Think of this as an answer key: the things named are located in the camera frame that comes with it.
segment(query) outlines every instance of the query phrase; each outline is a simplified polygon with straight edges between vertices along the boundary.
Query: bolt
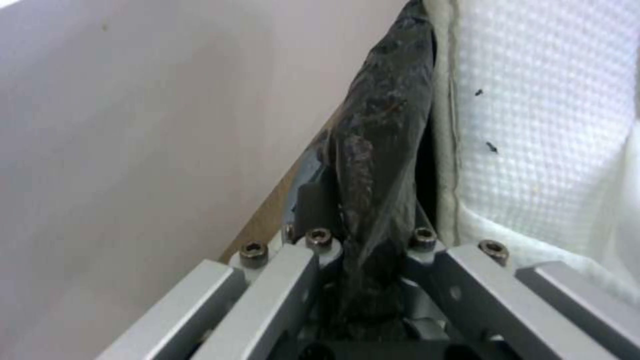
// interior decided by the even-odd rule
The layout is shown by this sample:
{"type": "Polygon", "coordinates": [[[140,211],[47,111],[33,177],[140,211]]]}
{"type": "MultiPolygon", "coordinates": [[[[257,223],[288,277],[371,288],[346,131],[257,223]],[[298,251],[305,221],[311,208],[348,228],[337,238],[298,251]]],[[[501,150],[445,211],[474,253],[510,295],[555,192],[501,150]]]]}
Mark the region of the bolt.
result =
{"type": "Polygon", "coordinates": [[[418,227],[413,231],[411,248],[421,252],[429,252],[436,246],[436,237],[433,231],[426,227],[418,227]]]}
{"type": "Polygon", "coordinates": [[[326,251],[331,248],[333,236],[331,231],[324,227],[318,227],[307,231],[305,241],[307,247],[312,250],[326,251]]]}
{"type": "Polygon", "coordinates": [[[478,248],[489,255],[500,266],[506,266],[509,259],[509,250],[503,244],[493,240],[483,240],[478,244],[478,248]]]}
{"type": "Polygon", "coordinates": [[[269,248],[263,243],[250,241],[240,248],[240,263],[248,268],[260,268],[269,261],[269,248]]]}

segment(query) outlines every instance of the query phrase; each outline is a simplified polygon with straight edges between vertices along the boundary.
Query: black object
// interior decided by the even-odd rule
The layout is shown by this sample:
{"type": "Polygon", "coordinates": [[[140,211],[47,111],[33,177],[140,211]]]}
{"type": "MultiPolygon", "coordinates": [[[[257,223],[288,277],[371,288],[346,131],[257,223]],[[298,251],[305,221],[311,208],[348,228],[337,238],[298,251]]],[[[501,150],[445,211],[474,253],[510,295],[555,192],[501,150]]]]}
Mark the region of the black object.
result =
{"type": "Polygon", "coordinates": [[[369,53],[322,140],[347,231],[339,308],[326,338],[406,338],[396,279],[415,228],[415,166],[434,62],[431,24],[422,1],[411,0],[369,53]]]}

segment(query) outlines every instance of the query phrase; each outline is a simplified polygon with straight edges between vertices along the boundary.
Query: white fabric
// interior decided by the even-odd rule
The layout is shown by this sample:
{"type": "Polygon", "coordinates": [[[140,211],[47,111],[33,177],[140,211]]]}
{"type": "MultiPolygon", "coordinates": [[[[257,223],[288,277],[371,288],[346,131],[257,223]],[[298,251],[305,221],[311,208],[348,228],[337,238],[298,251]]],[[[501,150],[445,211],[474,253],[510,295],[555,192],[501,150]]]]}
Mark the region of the white fabric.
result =
{"type": "Polygon", "coordinates": [[[440,236],[502,241],[516,267],[562,259],[638,306],[640,196],[621,190],[640,179],[625,171],[640,170],[629,137],[640,2],[425,5],[438,39],[440,236]]]}

